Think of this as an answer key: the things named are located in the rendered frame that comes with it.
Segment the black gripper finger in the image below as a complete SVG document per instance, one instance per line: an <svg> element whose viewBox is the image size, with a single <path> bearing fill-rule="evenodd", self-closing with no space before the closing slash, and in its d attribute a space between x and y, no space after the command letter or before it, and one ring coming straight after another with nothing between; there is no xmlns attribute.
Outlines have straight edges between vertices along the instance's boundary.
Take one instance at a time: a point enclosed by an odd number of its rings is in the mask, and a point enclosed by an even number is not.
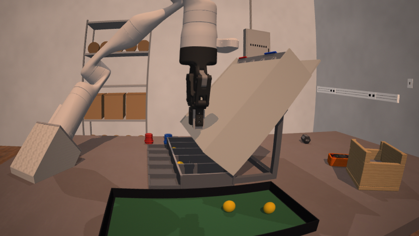
<svg viewBox="0 0 419 236"><path fill-rule="evenodd" d="M193 98L193 129L204 129L205 127L205 109L209 106L210 88L212 77L200 70L196 77L196 92L193 85L193 73L189 73L188 81L190 83L190 96ZM203 100L199 100L202 97Z"/></svg>
<svg viewBox="0 0 419 236"><path fill-rule="evenodd" d="M193 101L192 101L192 97L190 96L190 83L188 81L188 74L186 75L186 81L187 81L187 98L186 101L188 102L188 106L189 106L189 124L193 125Z"/></svg>

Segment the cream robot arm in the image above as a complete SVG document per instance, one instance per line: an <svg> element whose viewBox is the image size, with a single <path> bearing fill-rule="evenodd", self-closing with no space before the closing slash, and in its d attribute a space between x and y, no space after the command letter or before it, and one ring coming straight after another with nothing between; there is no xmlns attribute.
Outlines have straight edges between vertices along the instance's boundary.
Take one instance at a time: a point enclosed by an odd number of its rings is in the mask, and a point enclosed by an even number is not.
<svg viewBox="0 0 419 236"><path fill-rule="evenodd" d="M101 61L105 56L132 48L162 21L184 7L180 48L203 46L216 48L218 53L230 53L239 48L236 38L217 38L216 4L210 0L170 0L173 4L156 11L133 16L85 64L82 77L90 84L78 82L64 103L58 106L48 123L59 124L73 139L93 100L111 74Z"/></svg>

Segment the wooden crate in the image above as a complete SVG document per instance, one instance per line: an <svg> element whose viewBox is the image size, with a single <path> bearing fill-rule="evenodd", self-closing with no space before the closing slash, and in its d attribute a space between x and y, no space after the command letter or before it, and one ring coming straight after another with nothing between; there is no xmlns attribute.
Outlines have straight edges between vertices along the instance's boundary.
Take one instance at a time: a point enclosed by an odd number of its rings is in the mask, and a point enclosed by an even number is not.
<svg viewBox="0 0 419 236"><path fill-rule="evenodd" d="M399 191L407 154L385 141L380 149L350 145L346 171L358 190Z"/></svg>

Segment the orange digital multimeter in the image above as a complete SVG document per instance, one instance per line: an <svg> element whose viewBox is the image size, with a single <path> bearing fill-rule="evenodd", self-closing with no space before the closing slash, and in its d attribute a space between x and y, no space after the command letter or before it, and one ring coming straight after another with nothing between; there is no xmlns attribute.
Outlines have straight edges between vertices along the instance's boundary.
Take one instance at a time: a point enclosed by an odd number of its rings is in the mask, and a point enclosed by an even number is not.
<svg viewBox="0 0 419 236"><path fill-rule="evenodd" d="M327 161L330 166L346 167L348 156L349 154L329 153Z"/></svg>

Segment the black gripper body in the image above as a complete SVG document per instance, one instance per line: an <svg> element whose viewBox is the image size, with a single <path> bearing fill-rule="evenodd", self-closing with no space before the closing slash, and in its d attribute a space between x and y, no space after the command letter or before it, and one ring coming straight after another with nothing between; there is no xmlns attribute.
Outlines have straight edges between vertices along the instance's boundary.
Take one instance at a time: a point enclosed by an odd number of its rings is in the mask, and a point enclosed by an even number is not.
<svg viewBox="0 0 419 236"><path fill-rule="evenodd" d="M217 63L217 49L203 46L189 46L180 48L180 64L189 65L190 72L193 73L194 91L196 90L196 77L200 70L204 70L207 75L207 66Z"/></svg>

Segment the green tray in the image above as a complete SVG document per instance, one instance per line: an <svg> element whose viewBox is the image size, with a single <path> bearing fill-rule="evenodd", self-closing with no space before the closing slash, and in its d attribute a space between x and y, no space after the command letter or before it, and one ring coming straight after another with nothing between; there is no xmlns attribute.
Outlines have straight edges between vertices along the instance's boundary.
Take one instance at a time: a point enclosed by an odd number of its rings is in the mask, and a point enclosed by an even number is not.
<svg viewBox="0 0 419 236"><path fill-rule="evenodd" d="M226 212L223 204L233 201ZM264 212L273 202L275 211ZM99 236L302 236L319 219L272 181L193 189L111 188Z"/></svg>

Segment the red plug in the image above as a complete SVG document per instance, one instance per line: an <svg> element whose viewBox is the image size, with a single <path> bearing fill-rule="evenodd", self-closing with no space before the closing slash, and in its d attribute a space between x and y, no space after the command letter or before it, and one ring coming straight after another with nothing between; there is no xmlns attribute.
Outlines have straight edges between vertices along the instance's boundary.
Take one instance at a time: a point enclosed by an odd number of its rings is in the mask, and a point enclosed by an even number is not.
<svg viewBox="0 0 419 236"><path fill-rule="evenodd" d="M146 133L144 141L145 141L145 144L153 144L153 134L152 133Z"/></svg>

